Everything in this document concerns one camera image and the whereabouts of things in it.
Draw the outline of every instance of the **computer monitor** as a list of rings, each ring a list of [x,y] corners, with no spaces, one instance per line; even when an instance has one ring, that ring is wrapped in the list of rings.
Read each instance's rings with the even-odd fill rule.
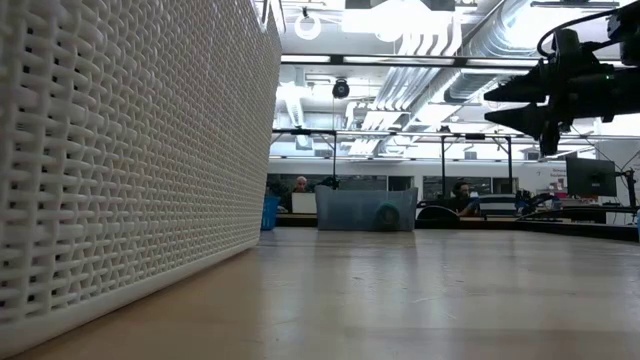
[[[616,175],[613,161],[567,159],[569,195],[618,196]]]

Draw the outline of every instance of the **table surface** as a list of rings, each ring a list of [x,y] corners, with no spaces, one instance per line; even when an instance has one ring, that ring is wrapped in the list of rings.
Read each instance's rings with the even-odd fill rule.
[[[637,244],[512,231],[261,236],[15,360],[640,357]]]

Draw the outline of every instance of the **woven texture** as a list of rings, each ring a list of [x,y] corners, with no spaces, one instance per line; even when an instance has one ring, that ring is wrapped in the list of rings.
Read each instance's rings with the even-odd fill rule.
[[[251,0],[0,0],[0,327],[255,242],[280,51]]]

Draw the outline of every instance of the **black equipment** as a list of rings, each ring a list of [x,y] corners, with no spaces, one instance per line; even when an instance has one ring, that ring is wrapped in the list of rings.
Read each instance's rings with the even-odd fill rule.
[[[581,22],[611,15],[609,41],[581,43],[570,29]],[[553,54],[542,45],[554,35]],[[629,68],[615,70],[601,64],[594,51],[620,44],[621,60]],[[540,59],[528,74],[516,76],[484,99],[498,102],[528,102],[529,105],[485,114],[485,119],[532,136],[540,142],[542,156],[557,152],[561,132],[571,129],[573,120],[602,117],[607,123],[615,115],[640,112],[640,1],[567,22],[547,32],[538,43]]]
[[[567,159],[569,195],[618,196],[616,165],[608,160]]]
[[[336,99],[344,99],[349,96],[349,85],[347,84],[347,80],[338,79],[336,80],[336,84],[333,85],[333,97]]]

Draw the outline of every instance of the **ceiling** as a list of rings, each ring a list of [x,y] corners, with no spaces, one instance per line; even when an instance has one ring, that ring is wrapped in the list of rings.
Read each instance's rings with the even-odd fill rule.
[[[386,33],[381,36],[380,34],[376,35],[373,32],[366,32],[367,26],[370,25],[361,26],[357,24],[357,22],[354,22],[353,19],[358,19],[358,16],[362,16],[364,19],[363,21],[365,21],[366,19],[370,20],[371,18],[367,18],[367,16],[369,15],[366,14],[374,12],[375,9],[381,9],[382,6],[387,6],[387,8],[385,8],[385,11],[382,12],[383,15],[381,17],[374,18],[374,20],[376,20],[377,22],[375,23],[374,28],[372,28],[373,30],[370,31],[378,31],[376,29],[384,28],[386,26],[384,25],[384,19],[386,19],[387,17],[394,17],[391,15],[393,14],[393,11],[389,10],[392,9],[392,5],[400,6],[398,5],[400,3],[413,2],[412,6],[421,6],[421,4],[419,4],[420,0],[372,0],[372,3],[377,7],[373,6],[373,8],[370,10],[346,9],[346,7],[348,7],[347,5],[349,1],[354,0],[323,0],[322,2],[315,0],[282,0],[285,21],[287,22],[287,31],[281,35],[283,53],[339,55],[416,55],[418,54],[420,49],[428,48],[428,44],[427,46],[424,46],[424,44],[427,43],[427,39],[429,39],[429,41],[433,39],[428,52],[419,55],[447,55],[446,51],[450,51],[450,55],[464,54],[478,57],[478,48],[480,48],[481,50],[484,49],[480,45],[477,45],[480,44],[481,37],[488,36],[489,38],[491,38],[492,35],[495,35],[493,29],[495,28],[496,24],[493,22],[493,19],[497,17],[496,14],[490,16],[488,18],[488,21],[483,25],[480,24],[480,22],[490,14],[492,9],[494,9],[496,5],[498,5],[497,0],[477,0],[477,6],[461,6],[461,4],[463,4],[463,0],[460,0],[454,12],[429,12],[428,8],[425,7],[427,12],[425,12],[424,14],[427,14],[429,16],[428,19],[431,19],[430,21],[421,21],[421,18],[417,16],[414,16],[414,18],[416,19],[412,20],[412,15],[410,14],[410,12],[397,12],[395,14],[395,17],[397,18],[398,16],[400,16],[400,19],[402,21],[404,21],[404,18],[406,17],[407,23],[410,23],[411,21],[415,23],[431,23],[433,22],[433,19],[441,18],[444,20],[435,21],[435,23],[440,24],[440,27],[434,25],[431,29],[428,30],[433,35],[418,34],[414,35],[414,37],[411,37],[407,36],[407,33],[405,32],[404,35],[402,35],[395,41],[382,41],[381,38],[383,38],[383,40],[389,40],[389,38],[392,38],[393,36],[385,35]],[[509,9],[508,6],[511,6],[512,4],[515,4],[517,2],[526,3],[525,8],[531,8],[531,1],[505,0],[504,3],[501,3],[502,8],[499,8],[499,11],[503,11],[502,14],[506,14]],[[305,6],[307,7],[307,14],[310,16],[309,19],[304,19],[302,17],[302,8]],[[524,25],[520,26],[520,28],[525,29],[521,30],[523,32],[528,32],[527,29],[530,29],[532,24],[541,24],[541,29],[546,31],[546,28],[544,27],[545,24],[551,23],[551,20],[548,20],[548,18],[553,18],[553,21],[556,21],[559,24],[572,18],[583,16],[584,14],[597,12],[593,9],[581,9],[580,11],[571,10],[571,12],[568,12],[563,9],[558,10],[547,8],[535,8],[535,10],[526,11],[532,11],[531,14],[534,14],[535,16],[531,15],[533,18],[528,19],[528,23],[527,21],[522,20]],[[522,15],[520,16],[520,18],[516,16],[515,20],[513,20],[511,24],[515,22],[515,24],[517,25],[518,21],[521,21]],[[396,21],[396,26],[398,26],[397,24],[402,24],[402,21]],[[529,56],[537,56],[537,54],[535,54],[535,51],[529,50],[528,53],[526,52],[527,46],[535,48],[534,45],[525,45],[520,44],[517,41],[513,41],[511,37],[515,37],[514,34],[516,32],[516,25],[514,25],[513,28],[510,28],[512,30],[510,30],[509,32],[502,34],[502,36],[509,37],[511,39],[511,45],[514,47],[514,49],[525,49],[523,50],[524,52],[520,51],[519,53],[517,53],[518,55],[526,53]],[[357,28],[358,26],[361,26],[362,29],[358,30],[359,32],[353,32],[353,28]],[[455,35],[456,26],[459,26],[459,35],[457,42]],[[387,26],[387,28],[390,28],[390,30],[386,30],[387,32],[393,32],[393,26]],[[597,20],[587,24],[580,24],[573,27],[573,29],[578,31],[580,39],[582,41],[604,41],[607,39],[606,23],[604,20]],[[527,39],[527,36],[529,35],[530,34],[524,34],[521,36],[521,38]],[[468,42],[469,44],[461,46],[461,39],[465,39],[465,43]],[[443,47],[440,46],[441,43],[446,43],[445,47],[449,47],[451,49],[440,49]],[[413,52],[410,51],[409,53],[406,53],[406,47],[411,48],[411,46],[407,44],[415,45],[413,47]],[[619,52],[617,47],[610,47],[599,51],[598,53],[596,53],[596,55],[600,58],[617,59],[619,57]],[[455,132],[490,133],[499,130],[500,127],[496,127],[495,125],[486,122],[484,120],[484,114],[489,111],[515,106],[487,103],[482,100],[482,94],[485,91],[491,89],[492,87],[495,87],[499,81],[503,81],[511,76],[516,75],[513,72],[505,71],[503,73],[484,75],[477,73],[469,75],[465,73],[461,75],[456,73],[459,73],[459,70],[442,69],[438,71],[438,69],[434,69],[431,75],[426,76],[419,73],[419,71],[421,71],[419,69],[402,69],[403,75],[400,78],[394,78],[394,71],[399,72],[400,70],[394,70],[394,68],[388,66],[300,65],[295,67],[296,75],[292,77],[283,75],[293,73],[292,69],[285,69],[285,67],[291,67],[291,65],[283,65],[280,79],[281,85],[284,86],[284,84],[287,83],[289,83],[289,85],[293,85],[295,83],[297,89],[303,88],[304,91],[299,92],[301,95],[294,96],[295,101],[293,101],[288,96],[280,96],[279,92],[276,104],[276,121],[274,122],[274,126],[281,128],[292,127],[296,125],[309,127],[305,126],[304,123],[304,119],[309,118],[313,119],[314,127],[345,129],[346,126],[349,126],[350,128],[346,130],[355,129],[353,126],[357,123],[357,121],[350,120],[349,108],[353,108],[356,103],[366,103],[369,104],[369,106],[372,106],[375,101],[383,98],[383,95],[389,96],[389,94],[385,94],[381,91],[384,90],[385,87],[389,88],[390,86],[391,89],[395,89],[396,92],[394,93],[392,91],[392,93],[397,96],[397,99],[405,99],[406,101],[403,100],[403,102],[394,100],[393,103],[389,102],[387,103],[387,105],[395,104],[393,105],[394,110],[406,111],[408,115],[404,117],[398,117],[398,114],[393,113],[390,116],[396,119],[395,123],[393,119],[390,121],[382,121],[380,122],[380,125],[377,126],[377,128],[366,128],[363,130],[385,130],[381,128],[383,124],[386,124],[384,126],[395,124],[395,126],[400,126],[405,131],[433,132],[437,130],[439,126],[449,125],[450,127],[455,129],[452,129],[452,131]],[[455,76],[452,76],[452,78],[449,79],[447,78],[447,76],[449,75]],[[420,76],[423,76],[423,78],[425,79],[423,82],[420,83],[416,80],[415,84],[412,83],[412,79],[416,77],[420,78]],[[336,79],[347,80],[351,91],[349,97],[347,97],[346,99],[334,99],[334,97],[332,96],[331,91]],[[468,88],[462,88],[462,91],[457,91],[458,88],[456,88],[456,85],[458,83],[466,85]],[[453,90],[456,90],[457,92],[455,94],[460,93],[468,96],[464,98],[463,102],[459,102],[459,99],[456,99],[456,101],[458,102],[454,104],[448,102],[448,98],[446,96],[444,98],[442,97],[442,92],[444,90],[447,90],[447,94],[454,94]],[[399,105],[401,103],[404,103],[404,107],[402,108]],[[438,118],[436,120],[431,119],[432,115],[435,116],[434,114],[438,114],[437,116],[441,118]],[[576,132],[576,130],[581,134],[606,134],[607,132],[613,134],[616,132],[620,132],[619,126],[609,126],[609,124],[604,124],[604,126],[602,124],[594,125],[596,123],[598,123],[598,121],[593,118],[577,120],[574,123],[574,132]]]

